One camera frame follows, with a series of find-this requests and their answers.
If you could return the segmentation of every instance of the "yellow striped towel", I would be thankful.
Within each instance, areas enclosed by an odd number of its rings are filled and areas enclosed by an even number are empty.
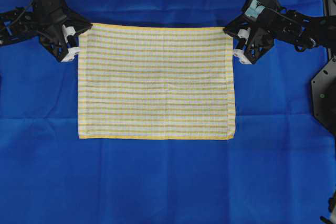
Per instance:
[[[233,137],[233,41],[222,27],[94,24],[79,45],[80,138]]]

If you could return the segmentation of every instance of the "blue fabric surface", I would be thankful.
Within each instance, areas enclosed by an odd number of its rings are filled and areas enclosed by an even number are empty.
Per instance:
[[[0,0],[0,12],[30,0]],[[224,25],[245,0],[67,0],[92,22]],[[322,0],[279,0],[320,16]],[[312,116],[323,48],[277,41],[234,59],[230,141],[79,140],[77,60],[37,39],[0,49],[0,223],[319,223],[334,191],[333,137]]]

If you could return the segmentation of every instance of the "blue tape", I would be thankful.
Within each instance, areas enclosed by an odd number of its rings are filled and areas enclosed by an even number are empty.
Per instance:
[[[245,11],[245,15],[251,18],[258,18],[259,14],[265,9],[263,5],[258,5],[257,0],[252,0],[250,6]]]

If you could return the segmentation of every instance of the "cable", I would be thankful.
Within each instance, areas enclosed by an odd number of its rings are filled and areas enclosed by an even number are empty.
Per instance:
[[[52,39],[49,35],[47,35],[47,34],[45,34],[45,33],[42,33],[41,31],[36,31],[36,32],[37,32],[38,34],[41,34],[42,36],[46,37],[47,39],[49,39],[50,42],[53,41],[53,39]]]
[[[273,9],[271,9],[271,8],[269,8],[269,7],[265,7],[265,8],[268,9],[268,10],[271,10],[272,12],[278,14],[279,16],[281,16],[281,17],[283,17],[283,18],[285,18],[285,19],[287,19],[287,20],[289,20],[289,21],[291,21],[291,22],[293,22],[293,23],[295,23],[295,24],[297,24],[297,25],[299,25],[299,26],[302,26],[300,23],[296,22],[295,20],[293,20],[293,19],[291,19],[291,18],[289,18],[289,17],[286,17],[285,15],[283,15],[283,14],[277,12],[276,10],[273,10]]]
[[[24,10],[20,13],[20,15],[17,16],[17,18],[16,18],[14,21],[12,21],[8,26],[3,27],[3,28],[0,30],[0,33],[1,33],[3,30],[8,29],[10,26],[12,26],[13,24],[15,24],[16,22],[18,22],[18,20],[22,17],[22,15],[24,15],[24,13],[28,10],[28,8],[31,7],[31,5],[33,4],[33,2],[34,2],[34,0],[31,0],[30,3],[29,3],[29,5],[27,5],[27,6],[24,8]]]

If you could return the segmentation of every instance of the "towel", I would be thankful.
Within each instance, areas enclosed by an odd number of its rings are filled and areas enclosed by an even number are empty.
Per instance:
[[[94,24],[79,46],[80,138],[234,136],[233,40],[222,27]]]

